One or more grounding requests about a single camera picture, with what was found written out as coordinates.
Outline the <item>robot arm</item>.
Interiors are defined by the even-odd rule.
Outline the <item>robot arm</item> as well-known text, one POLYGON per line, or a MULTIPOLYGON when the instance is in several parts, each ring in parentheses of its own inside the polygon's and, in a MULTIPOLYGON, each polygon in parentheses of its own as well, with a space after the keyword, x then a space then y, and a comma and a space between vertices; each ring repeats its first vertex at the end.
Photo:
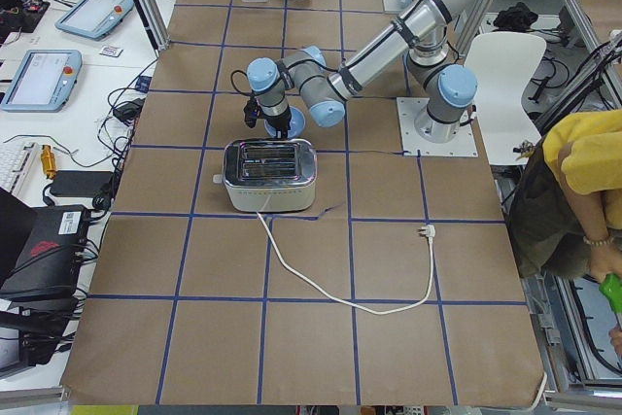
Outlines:
POLYGON ((449 64, 446 29, 470 0, 413 0, 354 56, 329 71, 319 48, 310 46, 280 60, 260 57, 247 67, 251 88, 245 123, 265 121, 277 138, 292 137, 287 91, 297 89, 311 117, 330 127, 345 116, 345 104, 398 58, 423 87, 429 102, 419 118, 422 136, 437 141, 451 131, 471 104, 477 79, 465 66, 449 64))

